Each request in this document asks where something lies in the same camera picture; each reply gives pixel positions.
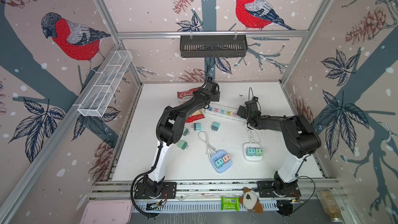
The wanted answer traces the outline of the white square power socket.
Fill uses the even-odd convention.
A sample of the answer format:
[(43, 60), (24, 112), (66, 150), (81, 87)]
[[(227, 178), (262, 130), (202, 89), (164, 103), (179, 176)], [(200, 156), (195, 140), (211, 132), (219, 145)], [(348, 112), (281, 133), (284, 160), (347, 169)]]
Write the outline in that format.
[(243, 153), (248, 162), (260, 162), (263, 159), (264, 150), (257, 143), (244, 143)]

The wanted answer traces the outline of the pink plug adapter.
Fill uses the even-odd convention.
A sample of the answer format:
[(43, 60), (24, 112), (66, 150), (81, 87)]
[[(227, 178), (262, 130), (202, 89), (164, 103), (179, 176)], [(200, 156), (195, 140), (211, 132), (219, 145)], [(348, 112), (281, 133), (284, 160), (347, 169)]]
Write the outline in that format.
[(223, 159), (224, 164), (227, 164), (228, 162), (230, 162), (231, 157), (230, 157), (230, 155), (226, 154), (225, 156), (223, 156), (222, 159)]

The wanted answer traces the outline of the white long power strip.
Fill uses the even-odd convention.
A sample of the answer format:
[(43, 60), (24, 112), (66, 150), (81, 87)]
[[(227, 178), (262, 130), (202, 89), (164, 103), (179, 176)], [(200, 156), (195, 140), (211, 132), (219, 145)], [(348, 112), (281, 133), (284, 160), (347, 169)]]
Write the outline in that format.
[(215, 103), (210, 103), (209, 107), (205, 109), (205, 113), (209, 115), (214, 115), (220, 118), (236, 120), (240, 122), (246, 122), (247, 120), (240, 117), (237, 112), (238, 108), (232, 108)]

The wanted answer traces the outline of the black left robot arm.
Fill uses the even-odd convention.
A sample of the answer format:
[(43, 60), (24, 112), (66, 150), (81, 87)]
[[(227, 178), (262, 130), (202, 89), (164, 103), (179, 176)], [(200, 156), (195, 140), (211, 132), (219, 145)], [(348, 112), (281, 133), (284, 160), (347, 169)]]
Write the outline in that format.
[(130, 190), (133, 206), (147, 219), (155, 219), (159, 214), (146, 213), (138, 207), (134, 199), (137, 184), (142, 181), (147, 192), (153, 197), (162, 193), (168, 151), (182, 138), (187, 118), (198, 110), (209, 108), (211, 102), (218, 102), (219, 100), (219, 85), (209, 77), (202, 86), (194, 91), (193, 97), (188, 102), (176, 107), (167, 106), (164, 109), (155, 129), (159, 144), (153, 165), (149, 171), (134, 178)]

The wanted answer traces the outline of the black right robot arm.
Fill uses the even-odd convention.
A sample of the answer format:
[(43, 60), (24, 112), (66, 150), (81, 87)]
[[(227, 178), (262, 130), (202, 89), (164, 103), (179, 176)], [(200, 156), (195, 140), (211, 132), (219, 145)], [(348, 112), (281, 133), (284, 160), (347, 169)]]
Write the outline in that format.
[(288, 152), (274, 174), (273, 191), (279, 197), (289, 194), (297, 187), (299, 171), (307, 157), (321, 147), (321, 139), (315, 129), (303, 115), (262, 115), (256, 97), (240, 106), (237, 115), (246, 119), (250, 129), (272, 130), (283, 135)]

